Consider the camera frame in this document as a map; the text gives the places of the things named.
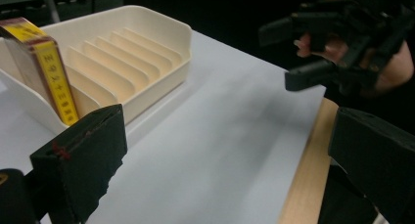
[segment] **red marking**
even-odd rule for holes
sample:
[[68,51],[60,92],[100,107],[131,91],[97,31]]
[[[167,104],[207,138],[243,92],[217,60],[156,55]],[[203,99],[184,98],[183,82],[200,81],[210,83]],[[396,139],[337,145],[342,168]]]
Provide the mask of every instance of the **red marking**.
[[59,147],[56,141],[52,142],[52,150],[56,156],[62,157],[66,160],[70,159],[70,154],[65,150],[65,148]]

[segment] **human hand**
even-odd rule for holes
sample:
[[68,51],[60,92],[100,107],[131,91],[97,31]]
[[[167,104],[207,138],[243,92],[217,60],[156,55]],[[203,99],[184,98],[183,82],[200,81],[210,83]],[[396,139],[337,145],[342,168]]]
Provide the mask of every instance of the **human hand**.
[[[323,52],[313,52],[310,49],[311,35],[305,33],[299,40],[295,40],[295,45],[299,48],[297,55],[299,57],[308,57],[311,55],[321,56],[326,60],[337,63],[347,52],[347,44],[336,34],[329,34]],[[359,65],[367,68],[375,49],[368,49]],[[393,88],[406,83],[414,73],[414,65],[406,42],[403,42],[398,53],[394,54],[383,71],[379,74],[378,80],[372,89],[361,89],[360,95],[365,98],[374,98],[388,93]]]

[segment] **tray slot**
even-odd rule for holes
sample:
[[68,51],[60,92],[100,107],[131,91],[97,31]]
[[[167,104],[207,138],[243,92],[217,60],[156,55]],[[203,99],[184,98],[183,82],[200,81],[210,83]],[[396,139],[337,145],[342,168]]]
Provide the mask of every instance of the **tray slot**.
[[141,91],[149,86],[149,76],[142,70],[137,69],[128,63],[114,57],[112,54],[105,52],[89,41],[85,41],[82,46],[83,54],[95,60],[97,63],[119,73],[129,79],[135,87],[135,91]]
[[100,108],[117,104],[116,96],[105,86],[102,86],[99,83],[91,80],[70,66],[66,66],[66,71],[70,85],[84,93],[85,96],[92,99],[92,101],[97,102]]
[[134,85],[118,73],[100,65],[71,47],[68,48],[68,57],[71,67],[107,87],[115,94],[119,103],[123,103],[134,95]]
[[88,96],[88,94],[81,89],[78,89],[76,86],[71,85],[70,90],[72,91],[79,117],[84,117],[88,113],[95,111],[100,107],[100,104],[95,99]]
[[121,50],[158,67],[161,75],[165,75],[173,69],[173,63],[168,58],[126,39],[115,31],[111,33],[110,42]]
[[116,47],[116,45],[110,43],[106,39],[98,37],[95,40],[95,44],[99,48],[103,49],[104,51],[110,54],[113,54],[115,57],[125,61],[129,65],[144,71],[149,76],[150,83],[155,82],[161,77],[161,71],[156,66],[149,64],[146,61],[128,52],[125,52],[124,50],[119,49],[118,47]]
[[139,33],[131,30],[130,28],[125,27],[122,30],[121,35],[138,45],[146,47],[147,49],[168,58],[169,60],[171,60],[173,68],[178,67],[183,62],[183,58],[179,53],[161,45],[160,43],[148,39],[145,36],[140,35]]

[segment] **plastic organizer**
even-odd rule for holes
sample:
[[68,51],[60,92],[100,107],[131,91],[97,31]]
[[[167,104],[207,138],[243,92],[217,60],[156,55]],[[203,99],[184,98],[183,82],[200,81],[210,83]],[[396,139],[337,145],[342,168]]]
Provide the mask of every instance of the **plastic organizer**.
[[[58,42],[80,117],[122,104],[125,124],[182,83],[191,60],[191,27],[140,6],[124,6],[41,27]],[[23,108],[54,133],[68,128],[22,83],[0,38],[0,77]]]

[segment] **storage bin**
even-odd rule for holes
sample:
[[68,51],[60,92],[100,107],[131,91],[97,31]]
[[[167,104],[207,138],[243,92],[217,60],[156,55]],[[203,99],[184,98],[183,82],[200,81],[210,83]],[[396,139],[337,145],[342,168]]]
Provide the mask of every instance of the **storage bin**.
[[[144,7],[123,6],[41,28],[58,42],[80,117],[122,104],[128,124],[189,71],[191,27]],[[0,55],[0,78],[23,108],[56,134],[68,128],[22,83],[3,38]]]

